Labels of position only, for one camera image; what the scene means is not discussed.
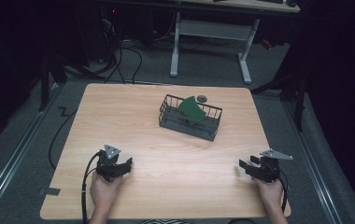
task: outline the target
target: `wrist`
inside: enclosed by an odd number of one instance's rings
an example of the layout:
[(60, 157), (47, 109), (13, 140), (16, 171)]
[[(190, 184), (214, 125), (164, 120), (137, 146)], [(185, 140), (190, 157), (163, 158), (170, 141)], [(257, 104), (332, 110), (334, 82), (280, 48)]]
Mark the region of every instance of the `wrist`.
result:
[(265, 209), (267, 210), (267, 214), (271, 220), (271, 223), (273, 224), (288, 223), (279, 203), (265, 203), (264, 205), (265, 205)]
[(270, 209), (270, 210), (280, 210), (282, 211), (281, 209), (281, 204), (280, 203), (277, 203), (277, 202), (272, 202), (272, 201), (264, 201), (264, 205), (265, 205), (265, 208), (267, 209)]
[(92, 217), (91, 224), (105, 224), (107, 223), (108, 213), (110, 211), (110, 207), (107, 206), (95, 206)]

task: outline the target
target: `green cloth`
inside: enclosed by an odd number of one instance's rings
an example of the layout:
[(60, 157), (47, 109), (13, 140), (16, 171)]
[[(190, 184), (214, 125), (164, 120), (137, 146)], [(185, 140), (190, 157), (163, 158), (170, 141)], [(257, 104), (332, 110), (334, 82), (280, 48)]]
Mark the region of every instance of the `green cloth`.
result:
[(196, 124), (206, 116), (206, 112), (198, 106), (194, 96), (191, 96), (181, 102), (178, 109), (181, 110), (187, 118), (189, 118), (190, 124)]

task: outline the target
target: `metal bracket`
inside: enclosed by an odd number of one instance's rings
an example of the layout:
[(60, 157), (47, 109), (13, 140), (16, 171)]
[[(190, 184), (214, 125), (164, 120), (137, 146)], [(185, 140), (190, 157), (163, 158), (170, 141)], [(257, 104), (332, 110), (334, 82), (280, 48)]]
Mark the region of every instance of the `metal bracket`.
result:
[(283, 153), (273, 150), (272, 148), (267, 151), (261, 152), (260, 155), (278, 160), (293, 160), (293, 156), (285, 155)]
[(119, 153), (121, 152), (121, 150), (112, 147), (110, 145), (105, 145), (105, 152), (106, 152), (106, 156), (108, 160), (113, 159), (115, 156), (119, 155)]

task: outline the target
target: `dark background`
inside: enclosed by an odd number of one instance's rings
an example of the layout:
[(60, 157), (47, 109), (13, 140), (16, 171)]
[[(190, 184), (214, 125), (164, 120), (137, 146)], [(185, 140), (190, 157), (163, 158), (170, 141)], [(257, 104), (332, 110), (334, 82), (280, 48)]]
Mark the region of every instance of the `dark background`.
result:
[[(288, 58), (294, 56), (295, 49), (303, 55), (310, 54), (305, 58), (310, 61), (305, 62), (309, 64), (306, 91), (324, 135), (355, 191), (355, 1), (301, 4), (302, 13), (326, 15), (331, 19), (321, 26), (308, 25), (308, 29), (302, 29), (299, 34), (295, 33), (296, 23), (276, 25), (265, 21), (256, 39), (266, 38), (277, 45), (306, 36), (294, 46)], [(89, 13), (87, 16), (93, 14), (94, 10), (96, 14), (96, 8), (88, 8), (92, 11), (83, 12), (69, 2), (54, 5), (0, 1), (0, 132), (9, 116), (29, 97), (41, 75), (45, 52), (57, 52), (82, 65), (104, 57), (103, 51), (93, 50), (97, 47), (92, 41), (101, 38), (101, 28), (97, 19), (83, 17), (86, 13)], [(132, 9), (126, 10), (124, 15), (124, 30), (148, 45), (151, 45), (154, 27), (164, 30), (169, 25), (163, 22), (163, 18), (170, 16), (168, 13)], [(303, 58), (297, 57), (289, 63), (294, 67), (303, 63), (300, 60)]]

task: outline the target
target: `black wire basket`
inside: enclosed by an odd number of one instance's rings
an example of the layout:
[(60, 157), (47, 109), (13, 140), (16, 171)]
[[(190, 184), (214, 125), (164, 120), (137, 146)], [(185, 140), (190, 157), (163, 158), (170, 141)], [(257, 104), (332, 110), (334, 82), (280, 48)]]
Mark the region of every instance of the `black wire basket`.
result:
[(160, 107), (160, 127), (213, 141), (218, 132), (222, 109), (197, 103), (206, 112), (206, 115), (203, 119), (192, 122), (192, 119), (189, 119), (178, 108), (184, 100), (183, 98), (166, 94)]

